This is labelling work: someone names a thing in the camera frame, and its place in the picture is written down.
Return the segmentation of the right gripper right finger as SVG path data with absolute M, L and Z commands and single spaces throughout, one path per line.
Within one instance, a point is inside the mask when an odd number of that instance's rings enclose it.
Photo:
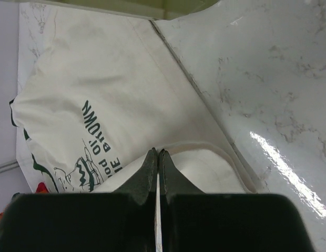
M 314 251 L 295 205 L 277 194 L 206 194 L 158 156 L 163 251 Z

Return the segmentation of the white and green t shirt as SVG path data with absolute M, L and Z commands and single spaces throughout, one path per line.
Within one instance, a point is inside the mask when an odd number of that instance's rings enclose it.
M 113 192 L 151 149 L 168 151 L 203 193 L 256 192 L 149 21 L 57 9 L 44 51 L 10 107 L 44 194 Z M 154 231 L 155 251 L 163 251 L 158 167 Z

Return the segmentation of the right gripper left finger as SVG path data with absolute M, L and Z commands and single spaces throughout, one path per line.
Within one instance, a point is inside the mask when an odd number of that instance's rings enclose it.
M 155 251 L 158 154 L 110 193 L 21 194 L 0 220 L 0 251 Z

